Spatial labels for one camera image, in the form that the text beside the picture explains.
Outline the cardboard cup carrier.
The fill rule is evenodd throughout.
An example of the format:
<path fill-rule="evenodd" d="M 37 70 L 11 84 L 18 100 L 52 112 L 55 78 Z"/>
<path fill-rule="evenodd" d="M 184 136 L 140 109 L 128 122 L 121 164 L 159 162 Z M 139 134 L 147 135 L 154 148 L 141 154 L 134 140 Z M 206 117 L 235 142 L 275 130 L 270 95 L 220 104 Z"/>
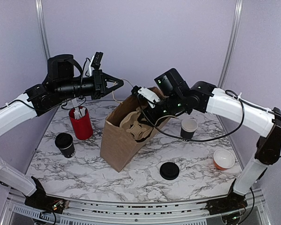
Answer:
<path fill-rule="evenodd" d="M 146 120 L 142 119 L 142 113 L 137 108 L 136 111 L 130 112 L 120 122 L 119 127 L 129 133 L 136 142 L 146 140 L 152 133 L 153 127 L 146 124 Z"/>

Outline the brown paper bag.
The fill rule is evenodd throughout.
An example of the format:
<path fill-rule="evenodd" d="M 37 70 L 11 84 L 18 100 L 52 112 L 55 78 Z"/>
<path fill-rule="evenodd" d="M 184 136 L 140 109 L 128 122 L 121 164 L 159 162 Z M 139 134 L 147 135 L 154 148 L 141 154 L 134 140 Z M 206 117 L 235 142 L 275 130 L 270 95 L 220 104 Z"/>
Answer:
<path fill-rule="evenodd" d="M 158 132 L 153 128 L 146 140 L 136 142 L 129 133 L 119 127 L 123 118 L 137 108 L 139 108 L 137 97 L 130 95 L 105 119 L 100 156 L 117 172 L 120 172 Z"/>

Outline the black plastic cup lid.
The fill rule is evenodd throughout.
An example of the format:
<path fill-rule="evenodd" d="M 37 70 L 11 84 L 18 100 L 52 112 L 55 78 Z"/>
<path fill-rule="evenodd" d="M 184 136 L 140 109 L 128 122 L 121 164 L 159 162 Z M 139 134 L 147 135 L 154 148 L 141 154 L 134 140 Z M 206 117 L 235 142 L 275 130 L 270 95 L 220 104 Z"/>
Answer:
<path fill-rule="evenodd" d="M 73 143 L 73 137 L 68 133 L 60 133 L 55 138 L 55 145 L 59 149 L 66 149 Z"/>

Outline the black paper coffee cup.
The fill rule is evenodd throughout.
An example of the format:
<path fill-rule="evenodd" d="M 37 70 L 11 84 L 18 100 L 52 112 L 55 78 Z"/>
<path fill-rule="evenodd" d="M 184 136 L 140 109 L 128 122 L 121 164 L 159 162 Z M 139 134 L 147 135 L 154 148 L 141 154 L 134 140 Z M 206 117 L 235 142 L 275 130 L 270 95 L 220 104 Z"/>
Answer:
<path fill-rule="evenodd" d="M 75 155 L 73 137 L 68 133 L 60 133 L 56 136 L 55 145 L 66 158 L 71 158 Z"/>

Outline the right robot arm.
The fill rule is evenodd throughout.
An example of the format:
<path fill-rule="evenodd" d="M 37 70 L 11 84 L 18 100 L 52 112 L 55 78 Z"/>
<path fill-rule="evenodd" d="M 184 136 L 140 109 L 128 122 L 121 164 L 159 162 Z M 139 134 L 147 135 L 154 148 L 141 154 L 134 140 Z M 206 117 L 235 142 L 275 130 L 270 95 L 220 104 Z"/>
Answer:
<path fill-rule="evenodd" d="M 211 113 L 246 126 L 259 134 L 256 153 L 241 174 L 232 182 L 228 195 L 207 201 L 210 215 L 225 213 L 247 206 L 246 194 L 267 168 L 281 158 L 281 111 L 247 102 L 231 90 L 199 81 L 189 87 L 179 72 L 172 68 L 155 78 L 155 83 L 166 96 L 160 100 L 151 90 L 141 87 L 137 98 L 147 100 L 149 106 L 142 113 L 149 125 L 156 128 L 162 116 L 190 114 L 193 110 Z"/>

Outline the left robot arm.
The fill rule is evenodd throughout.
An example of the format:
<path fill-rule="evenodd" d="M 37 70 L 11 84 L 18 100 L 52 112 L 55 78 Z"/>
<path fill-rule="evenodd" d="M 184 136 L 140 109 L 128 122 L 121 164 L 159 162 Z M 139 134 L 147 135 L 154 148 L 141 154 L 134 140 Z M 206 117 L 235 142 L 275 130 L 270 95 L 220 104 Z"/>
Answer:
<path fill-rule="evenodd" d="M 66 101 L 87 96 L 96 100 L 122 87 L 123 80 L 100 69 L 102 56 L 102 52 L 96 52 L 93 57 L 86 59 L 90 66 L 87 70 L 89 75 L 85 75 L 71 54 L 49 58 L 44 81 L 25 90 L 15 100 L 0 108 L 0 136 Z M 0 183 L 20 191 L 25 196 L 27 206 L 59 214 L 66 207 L 66 200 L 48 196 L 37 178 L 18 171 L 1 157 Z"/>

